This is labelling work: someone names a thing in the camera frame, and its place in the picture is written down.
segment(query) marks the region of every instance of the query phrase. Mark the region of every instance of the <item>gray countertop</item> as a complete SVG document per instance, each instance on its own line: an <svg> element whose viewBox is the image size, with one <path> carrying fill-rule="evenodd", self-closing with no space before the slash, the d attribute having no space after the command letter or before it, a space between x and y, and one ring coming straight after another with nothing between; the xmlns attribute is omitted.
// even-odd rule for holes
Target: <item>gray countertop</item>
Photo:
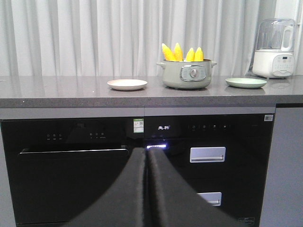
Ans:
<svg viewBox="0 0 303 227"><path fill-rule="evenodd" d="M213 76L203 89L173 89L161 77L140 77L148 82L136 91L117 91L112 77L0 77L0 108L138 107L138 106L258 106L303 103L303 76L264 79L262 88L230 87L229 77Z"/></svg>

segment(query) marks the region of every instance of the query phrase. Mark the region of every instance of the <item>food processor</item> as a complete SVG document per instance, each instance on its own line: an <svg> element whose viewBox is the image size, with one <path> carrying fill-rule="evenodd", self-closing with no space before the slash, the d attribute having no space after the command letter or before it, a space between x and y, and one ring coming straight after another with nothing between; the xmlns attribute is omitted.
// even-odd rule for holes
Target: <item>food processor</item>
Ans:
<svg viewBox="0 0 303 227"><path fill-rule="evenodd" d="M294 72L295 22L273 18L261 22L252 72L266 78L286 78Z"/></svg>

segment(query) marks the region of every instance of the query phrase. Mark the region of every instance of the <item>white plate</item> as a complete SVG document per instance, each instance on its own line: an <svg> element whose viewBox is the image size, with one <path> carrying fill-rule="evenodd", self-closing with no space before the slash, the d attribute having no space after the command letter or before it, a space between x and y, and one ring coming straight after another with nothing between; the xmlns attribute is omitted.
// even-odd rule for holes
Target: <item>white plate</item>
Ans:
<svg viewBox="0 0 303 227"><path fill-rule="evenodd" d="M225 81L230 86L241 88L259 88L267 83L265 80L253 78L228 78Z"/></svg>
<svg viewBox="0 0 303 227"><path fill-rule="evenodd" d="M115 79L107 82L107 84L115 90L131 91L144 88L147 82L140 79Z"/></svg>

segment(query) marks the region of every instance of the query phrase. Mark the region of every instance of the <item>corn cob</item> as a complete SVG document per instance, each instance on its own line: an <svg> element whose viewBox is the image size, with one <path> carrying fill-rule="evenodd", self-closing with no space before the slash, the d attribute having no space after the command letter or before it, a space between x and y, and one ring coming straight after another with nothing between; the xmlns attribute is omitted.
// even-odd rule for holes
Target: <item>corn cob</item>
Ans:
<svg viewBox="0 0 303 227"><path fill-rule="evenodd" d="M196 50L194 61L204 61L201 47Z"/></svg>
<svg viewBox="0 0 303 227"><path fill-rule="evenodd" d="M195 52L193 48L190 48L186 55L186 61L193 61L195 58Z"/></svg>
<svg viewBox="0 0 303 227"><path fill-rule="evenodd" d="M175 45L175 58L176 61L183 61L183 52L179 43Z"/></svg>
<svg viewBox="0 0 303 227"><path fill-rule="evenodd" d="M162 52L164 54L165 60L176 61L174 53L171 51L171 49L167 45L162 44Z"/></svg>

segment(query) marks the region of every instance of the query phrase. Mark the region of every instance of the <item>dishwasher door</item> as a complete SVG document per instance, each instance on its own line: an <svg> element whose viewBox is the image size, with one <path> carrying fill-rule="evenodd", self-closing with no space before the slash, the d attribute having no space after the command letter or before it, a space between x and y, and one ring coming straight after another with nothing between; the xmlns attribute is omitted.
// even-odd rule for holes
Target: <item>dishwasher door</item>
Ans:
<svg viewBox="0 0 303 227"><path fill-rule="evenodd" d="M210 204L257 227L272 120L272 114L145 117L144 145L161 147Z"/></svg>
<svg viewBox="0 0 303 227"><path fill-rule="evenodd" d="M17 226L61 226L96 201L142 147L134 119L2 121Z"/></svg>

